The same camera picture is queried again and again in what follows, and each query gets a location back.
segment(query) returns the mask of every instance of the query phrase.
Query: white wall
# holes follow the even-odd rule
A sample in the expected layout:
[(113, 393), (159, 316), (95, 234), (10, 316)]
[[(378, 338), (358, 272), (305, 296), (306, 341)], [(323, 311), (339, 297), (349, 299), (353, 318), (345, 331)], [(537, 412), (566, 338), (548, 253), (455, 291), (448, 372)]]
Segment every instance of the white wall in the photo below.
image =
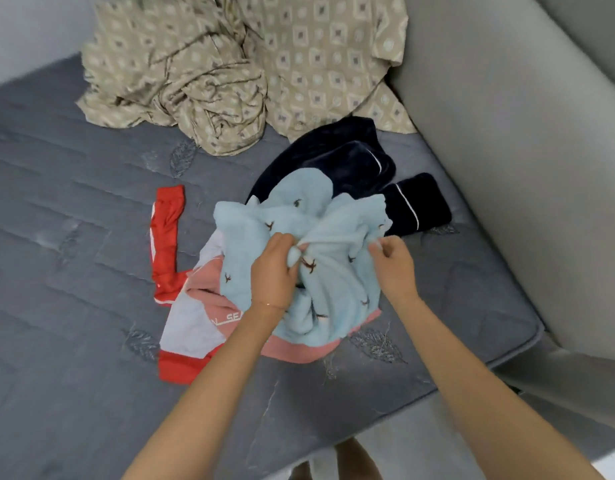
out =
[(94, 31), (93, 0), (0, 0), (0, 83), (75, 54)]

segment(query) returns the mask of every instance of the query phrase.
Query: hand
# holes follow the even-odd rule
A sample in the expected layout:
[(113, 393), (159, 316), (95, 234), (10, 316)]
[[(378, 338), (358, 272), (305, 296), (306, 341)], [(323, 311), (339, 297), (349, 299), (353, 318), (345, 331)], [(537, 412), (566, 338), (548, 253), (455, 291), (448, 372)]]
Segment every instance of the hand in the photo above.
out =
[(279, 320), (292, 304), (296, 287), (300, 261), (287, 268), (287, 253), (295, 241), (292, 234), (277, 232), (252, 265), (252, 306), (279, 310)]
[(419, 298), (414, 278), (414, 260), (400, 237), (390, 235), (378, 241), (383, 249), (375, 242), (369, 245), (378, 284), (394, 308), (406, 306), (405, 302), (409, 299)]

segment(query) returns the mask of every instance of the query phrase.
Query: forearm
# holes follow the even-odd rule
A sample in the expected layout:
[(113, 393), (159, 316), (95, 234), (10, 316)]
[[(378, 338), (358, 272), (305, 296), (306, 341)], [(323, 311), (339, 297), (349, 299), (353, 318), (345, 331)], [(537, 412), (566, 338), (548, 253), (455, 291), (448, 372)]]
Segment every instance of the forearm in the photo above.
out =
[(211, 477), (223, 437), (265, 341), (279, 321), (250, 309), (127, 470), (124, 480)]
[(488, 480), (602, 478), (422, 300), (408, 299), (395, 308)]

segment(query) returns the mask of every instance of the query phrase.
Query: clothing pile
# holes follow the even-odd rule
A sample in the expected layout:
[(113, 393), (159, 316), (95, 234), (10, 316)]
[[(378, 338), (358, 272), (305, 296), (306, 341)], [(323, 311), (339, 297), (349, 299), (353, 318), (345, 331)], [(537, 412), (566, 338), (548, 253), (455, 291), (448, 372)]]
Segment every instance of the clothing pile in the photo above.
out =
[(171, 304), (159, 355), (160, 377), (189, 384), (250, 306), (250, 267), (275, 232), (309, 244), (293, 304), (262, 354), (307, 363), (379, 314), (367, 245), (447, 224), (436, 181), (422, 173), (398, 183), (374, 122), (350, 117), (299, 138), (256, 181), (247, 203), (219, 202), (217, 230), (188, 273), (176, 272), (176, 225), (183, 186), (159, 189), (151, 222), (155, 300)]
[(106, 0), (82, 49), (94, 124), (178, 125), (212, 155), (291, 141), (354, 114), (415, 132), (383, 81), (402, 62), (403, 0)]

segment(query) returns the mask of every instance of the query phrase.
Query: floor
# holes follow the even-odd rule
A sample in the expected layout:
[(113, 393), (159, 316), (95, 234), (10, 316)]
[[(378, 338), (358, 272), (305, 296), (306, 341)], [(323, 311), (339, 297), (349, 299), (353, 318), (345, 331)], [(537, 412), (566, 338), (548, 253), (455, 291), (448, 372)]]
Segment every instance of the floor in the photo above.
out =
[[(615, 430), (536, 397), (522, 395), (570, 439), (607, 480), (615, 480)], [(357, 436), (384, 480), (485, 480), (467, 444), (435, 394)], [(311, 459), (314, 480), (337, 480), (333, 449)], [(287, 480), (290, 468), (267, 480)]]

